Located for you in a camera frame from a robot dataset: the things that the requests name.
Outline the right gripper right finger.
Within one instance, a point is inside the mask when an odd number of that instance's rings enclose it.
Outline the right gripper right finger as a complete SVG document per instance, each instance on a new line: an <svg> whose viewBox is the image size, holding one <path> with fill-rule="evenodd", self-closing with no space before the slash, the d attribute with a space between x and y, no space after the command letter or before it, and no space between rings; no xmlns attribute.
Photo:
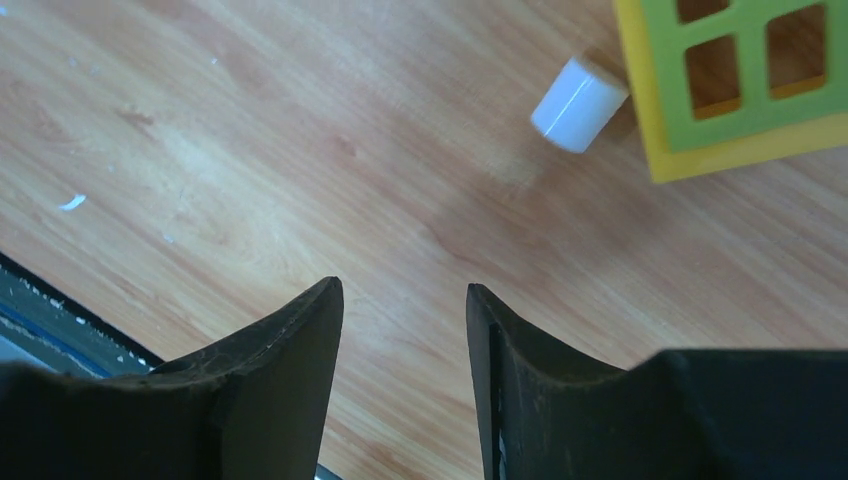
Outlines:
<svg viewBox="0 0 848 480"><path fill-rule="evenodd" d="M843 479L843 350L667 349L625 370L468 287L488 479Z"/></svg>

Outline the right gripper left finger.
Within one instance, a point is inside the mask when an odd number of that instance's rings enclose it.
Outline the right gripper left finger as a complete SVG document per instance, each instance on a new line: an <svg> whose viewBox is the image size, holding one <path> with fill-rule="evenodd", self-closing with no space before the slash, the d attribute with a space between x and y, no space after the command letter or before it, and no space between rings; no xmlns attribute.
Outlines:
<svg viewBox="0 0 848 480"><path fill-rule="evenodd" d="M145 375L1 366L5 479L311 479L344 312L327 277Z"/></svg>

